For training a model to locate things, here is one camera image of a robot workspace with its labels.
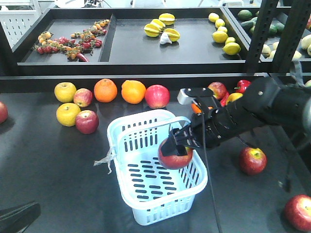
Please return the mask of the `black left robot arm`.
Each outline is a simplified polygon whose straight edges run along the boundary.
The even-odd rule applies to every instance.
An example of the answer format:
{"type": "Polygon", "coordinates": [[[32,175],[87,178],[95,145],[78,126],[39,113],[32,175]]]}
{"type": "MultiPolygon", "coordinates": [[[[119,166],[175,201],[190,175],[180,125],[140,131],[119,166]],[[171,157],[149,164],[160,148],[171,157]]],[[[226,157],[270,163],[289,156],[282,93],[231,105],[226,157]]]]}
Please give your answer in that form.
{"type": "Polygon", "coordinates": [[[41,206],[32,201],[0,210],[1,233],[23,233],[40,216],[41,206]]]}

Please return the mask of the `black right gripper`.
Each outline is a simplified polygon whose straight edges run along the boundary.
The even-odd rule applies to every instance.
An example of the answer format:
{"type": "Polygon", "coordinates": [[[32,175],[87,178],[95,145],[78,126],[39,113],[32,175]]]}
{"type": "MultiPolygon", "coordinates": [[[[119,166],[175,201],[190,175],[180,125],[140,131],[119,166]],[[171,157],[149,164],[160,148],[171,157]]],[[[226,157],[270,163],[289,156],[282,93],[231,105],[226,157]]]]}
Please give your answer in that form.
{"type": "Polygon", "coordinates": [[[162,156],[186,156],[186,147],[209,149],[233,138],[233,116],[225,107],[194,104],[201,113],[193,115],[190,124],[170,131],[170,136],[160,144],[162,156]]]}

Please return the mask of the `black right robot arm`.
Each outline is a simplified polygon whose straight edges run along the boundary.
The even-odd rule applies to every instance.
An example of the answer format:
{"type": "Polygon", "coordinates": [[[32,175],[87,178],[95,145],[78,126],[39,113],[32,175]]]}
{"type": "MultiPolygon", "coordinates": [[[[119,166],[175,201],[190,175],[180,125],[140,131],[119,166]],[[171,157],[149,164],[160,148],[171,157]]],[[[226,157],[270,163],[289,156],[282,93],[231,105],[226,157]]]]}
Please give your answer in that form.
{"type": "Polygon", "coordinates": [[[191,123],[172,129],[159,151],[163,156],[184,156],[185,147],[212,149],[253,128],[281,125],[311,132],[311,89],[303,83],[283,85],[272,78],[257,78],[244,95],[221,106],[212,91],[187,88],[201,115],[191,123]]]}

